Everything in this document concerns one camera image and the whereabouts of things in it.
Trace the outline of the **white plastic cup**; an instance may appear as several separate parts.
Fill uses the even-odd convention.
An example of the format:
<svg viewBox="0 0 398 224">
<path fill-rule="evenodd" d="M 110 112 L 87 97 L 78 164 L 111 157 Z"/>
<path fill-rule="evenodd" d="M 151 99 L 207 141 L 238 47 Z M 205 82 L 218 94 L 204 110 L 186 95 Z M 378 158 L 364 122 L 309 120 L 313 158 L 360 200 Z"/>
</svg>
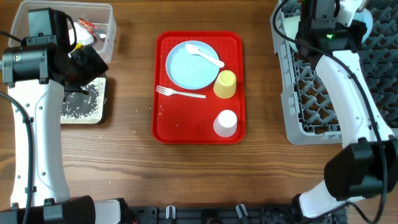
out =
<svg viewBox="0 0 398 224">
<path fill-rule="evenodd" d="M 214 120 L 215 133 L 223 138 L 231 137 L 237 130 L 238 117 L 231 110 L 223 110 Z"/>
</svg>

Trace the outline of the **light blue bowl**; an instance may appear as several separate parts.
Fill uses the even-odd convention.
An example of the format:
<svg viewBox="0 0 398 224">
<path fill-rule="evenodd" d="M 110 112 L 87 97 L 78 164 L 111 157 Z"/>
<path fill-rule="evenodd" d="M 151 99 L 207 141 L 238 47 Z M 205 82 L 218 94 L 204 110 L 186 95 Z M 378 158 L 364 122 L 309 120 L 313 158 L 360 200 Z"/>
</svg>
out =
<svg viewBox="0 0 398 224">
<path fill-rule="evenodd" d="M 356 12 L 353 17 L 354 20 L 360 21 L 366 24 L 366 33 L 363 35 L 361 43 L 363 44 L 365 40 L 369 37 L 373 29 L 373 17 L 368 9 L 363 9 L 362 12 Z"/>
</svg>

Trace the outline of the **yellow plastic cup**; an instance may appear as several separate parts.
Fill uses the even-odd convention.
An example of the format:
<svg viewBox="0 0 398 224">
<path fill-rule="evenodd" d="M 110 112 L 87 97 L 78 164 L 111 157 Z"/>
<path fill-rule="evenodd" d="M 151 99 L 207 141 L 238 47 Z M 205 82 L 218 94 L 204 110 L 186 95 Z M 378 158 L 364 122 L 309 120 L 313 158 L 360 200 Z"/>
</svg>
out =
<svg viewBox="0 0 398 224">
<path fill-rule="evenodd" d="M 236 93 L 236 75 L 231 70 L 223 70 L 217 76 L 213 91 L 218 98 L 228 99 Z"/>
</svg>

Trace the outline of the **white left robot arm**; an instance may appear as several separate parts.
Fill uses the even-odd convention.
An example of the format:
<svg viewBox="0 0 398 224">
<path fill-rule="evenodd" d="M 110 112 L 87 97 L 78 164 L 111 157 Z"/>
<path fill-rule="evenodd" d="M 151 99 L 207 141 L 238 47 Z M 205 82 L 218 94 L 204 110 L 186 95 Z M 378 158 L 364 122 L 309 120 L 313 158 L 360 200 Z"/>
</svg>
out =
<svg viewBox="0 0 398 224">
<path fill-rule="evenodd" d="M 71 197 L 60 134 L 65 92 L 107 71 L 90 46 L 67 52 L 55 44 L 12 47 L 2 56 L 5 98 L 14 110 L 16 177 L 2 223 L 123 223 L 129 209 L 120 198 L 96 202 Z"/>
</svg>

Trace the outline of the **mint green bowl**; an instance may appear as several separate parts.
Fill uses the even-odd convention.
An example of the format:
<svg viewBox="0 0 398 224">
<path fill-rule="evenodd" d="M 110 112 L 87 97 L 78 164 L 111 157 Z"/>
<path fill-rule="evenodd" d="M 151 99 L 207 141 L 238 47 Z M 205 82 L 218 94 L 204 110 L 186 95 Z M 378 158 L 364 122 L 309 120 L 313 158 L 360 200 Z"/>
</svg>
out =
<svg viewBox="0 0 398 224">
<path fill-rule="evenodd" d="M 283 25 L 284 25 L 285 35 L 288 38 L 295 40 L 297 32 L 299 30 L 299 22 L 300 22 L 300 16 L 292 16 L 284 19 Z"/>
</svg>

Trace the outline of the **light blue plate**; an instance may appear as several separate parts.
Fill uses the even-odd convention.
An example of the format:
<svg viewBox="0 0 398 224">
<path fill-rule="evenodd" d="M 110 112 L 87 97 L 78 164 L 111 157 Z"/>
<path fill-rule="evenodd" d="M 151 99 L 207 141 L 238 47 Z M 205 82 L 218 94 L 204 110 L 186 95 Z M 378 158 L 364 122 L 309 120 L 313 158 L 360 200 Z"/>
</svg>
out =
<svg viewBox="0 0 398 224">
<path fill-rule="evenodd" d="M 185 50 L 186 44 L 192 44 L 213 58 L 219 59 L 214 48 L 205 42 L 188 40 L 177 44 L 169 52 L 165 61 L 165 70 L 170 80 L 187 90 L 199 90 L 210 85 L 218 76 L 220 67 L 199 55 L 191 55 Z"/>
</svg>

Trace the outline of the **white napkin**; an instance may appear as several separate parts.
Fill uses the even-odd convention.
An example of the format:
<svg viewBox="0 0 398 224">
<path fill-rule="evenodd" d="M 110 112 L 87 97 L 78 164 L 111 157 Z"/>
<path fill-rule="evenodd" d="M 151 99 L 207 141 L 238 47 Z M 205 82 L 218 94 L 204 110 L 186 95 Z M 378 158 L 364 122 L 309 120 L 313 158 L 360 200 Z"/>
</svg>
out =
<svg viewBox="0 0 398 224">
<path fill-rule="evenodd" d="M 91 45 L 94 43 L 94 37 L 84 28 L 80 25 L 78 22 L 73 23 L 75 26 L 75 31 L 76 31 L 76 37 L 77 37 L 77 43 L 81 45 Z M 70 39 L 70 44 L 73 44 L 75 42 L 75 32 L 71 28 L 68 31 L 69 39 Z"/>
</svg>

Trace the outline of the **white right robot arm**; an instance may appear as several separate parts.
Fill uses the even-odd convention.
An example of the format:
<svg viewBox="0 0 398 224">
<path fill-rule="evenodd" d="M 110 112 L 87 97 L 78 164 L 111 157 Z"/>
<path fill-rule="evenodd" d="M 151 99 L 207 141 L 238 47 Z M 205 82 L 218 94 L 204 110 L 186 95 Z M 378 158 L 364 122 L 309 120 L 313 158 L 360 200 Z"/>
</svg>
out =
<svg viewBox="0 0 398 224">
<path fill-rule="evenodd" d="M 365 198 L 385 198 L 397 183 L 397 138 L 364 79 L 359 48 L 368 36 L 364 1 L 303 1 L 295 36 L 300 58 L 323 82 L 342 135 L 324 179 L 297 196 L 304 218 L 328 215 Z"/>
</svg>

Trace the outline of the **yellow wrapper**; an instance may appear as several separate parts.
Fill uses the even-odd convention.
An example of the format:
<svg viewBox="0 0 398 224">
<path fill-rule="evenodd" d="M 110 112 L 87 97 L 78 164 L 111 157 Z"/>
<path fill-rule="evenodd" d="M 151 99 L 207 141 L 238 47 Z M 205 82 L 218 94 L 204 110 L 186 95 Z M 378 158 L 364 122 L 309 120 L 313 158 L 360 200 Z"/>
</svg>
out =
<svg viewBox="0 0 398 224">
<path fill-rule="evenodd" d="M 76 46 L 75 46 L 75 48 L 74 48 L 74 50 L 77 50 L 77 49 L 81 48 L 82 46 L 83 46 L 83 44 L 77 43 Z"/>
</svg>

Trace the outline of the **red snack wrapper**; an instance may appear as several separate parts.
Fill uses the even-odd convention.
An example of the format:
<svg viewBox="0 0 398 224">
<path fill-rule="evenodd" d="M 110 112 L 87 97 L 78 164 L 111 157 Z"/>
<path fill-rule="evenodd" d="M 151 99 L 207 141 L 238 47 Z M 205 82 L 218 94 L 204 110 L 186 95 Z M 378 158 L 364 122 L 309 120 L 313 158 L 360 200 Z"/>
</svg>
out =
<svg viewBox="0 0 398 224">
<path fill-rule="evenodd" d="M 106 38 L 106 33 L 104 30 L 97 28 L 94 24 L 91 22 L 88 22 L 82 18 L 79 18 L 79 23 L 94 37 L 97 39 L 105 39 Z"/>
</svg>

